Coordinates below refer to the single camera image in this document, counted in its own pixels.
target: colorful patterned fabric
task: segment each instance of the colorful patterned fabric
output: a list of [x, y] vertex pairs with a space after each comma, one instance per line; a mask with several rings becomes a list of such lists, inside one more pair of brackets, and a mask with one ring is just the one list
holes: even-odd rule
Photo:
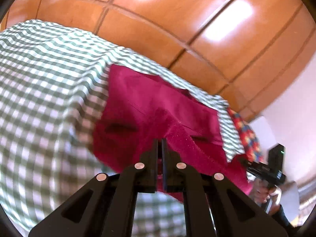
[[243, 121], [237, 112], [233, 111], [231, 108], [227, 108], [227, 111], [239, 133], [241, 143], [244, 146], [248, 160], [251, 162], [262, 162], [263, 156], [256, 134], [253, 132], [247, 122]]
[[[91, 32], [41, 20], [19, 23], [0, 33], [0, 203], [24, 236], [101, 172], [90, 151], [112, 64], [189, 90], [217, 110], [227, 160], [244, 153], [222, 97]], [[132, 234], [185, 235], [183, 205], [162, 193], [139, 195]]]

